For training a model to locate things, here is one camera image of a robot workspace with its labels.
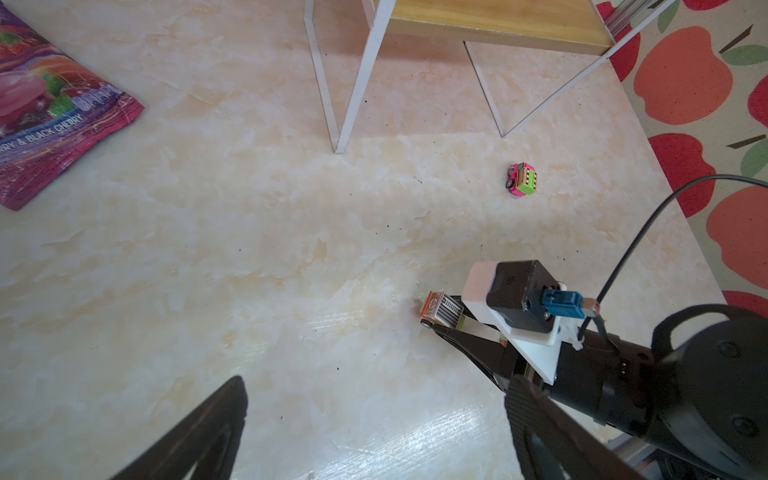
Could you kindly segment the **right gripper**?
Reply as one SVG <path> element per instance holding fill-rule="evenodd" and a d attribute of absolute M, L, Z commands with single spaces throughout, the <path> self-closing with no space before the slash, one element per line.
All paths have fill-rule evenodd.
<path fill-rule="evenodd" d="M 501 343 L 434 324 L 432 330 L 465 355 L 499 390 L 510 380 L 510 355 Z M 552 385 L 535 376 L 533 383 L 551 399 L 639 438 L 664 438 L 666 426 L 655 411 L 655 362 L 649 348 L 612 335 L 618 352 L 605 350 L 599 334 L 586 333 L 576 351 L 560 347 Z"/>

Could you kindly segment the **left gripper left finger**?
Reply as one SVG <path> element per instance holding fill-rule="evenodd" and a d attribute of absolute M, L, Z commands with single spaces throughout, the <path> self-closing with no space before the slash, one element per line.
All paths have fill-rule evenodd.
<path fill-rule="evenodd" d="M 116 479 L 228 479 L 245 427 L 248 397 L 240 376 L 228 379 Z"/>

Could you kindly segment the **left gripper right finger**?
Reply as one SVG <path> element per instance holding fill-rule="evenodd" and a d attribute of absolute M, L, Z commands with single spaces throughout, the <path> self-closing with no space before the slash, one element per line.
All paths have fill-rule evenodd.
<path fill-rule="evenodd" d="M 505 409 L 524 478 L 641 477 L 523 376 L 510 379 Z"/>

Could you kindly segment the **yellow green toy car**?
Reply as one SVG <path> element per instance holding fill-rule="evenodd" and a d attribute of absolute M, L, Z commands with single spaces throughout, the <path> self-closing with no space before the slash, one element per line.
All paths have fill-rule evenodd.
<path fill-rule="evenodd" d="M 420 312 L 420 324 L 432 328 L 439 324 L 446 328 L 463 327 L 466 307 L 457 295 L 430 291 Z"/>

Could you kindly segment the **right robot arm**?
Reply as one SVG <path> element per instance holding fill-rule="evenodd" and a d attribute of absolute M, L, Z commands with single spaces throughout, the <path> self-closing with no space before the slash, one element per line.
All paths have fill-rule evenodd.
<path fill-rule="evenodd" d="M 552 383 L 511 345 L 436 325 L 505 395 L 527 479 L 634 479 L 572 417 L 578 411 L 658 449 L 667 478 L 767 475 L 767 321 L 731 305 L 681 310 L 649 346 L 587 331 L 561 348 Z"/>

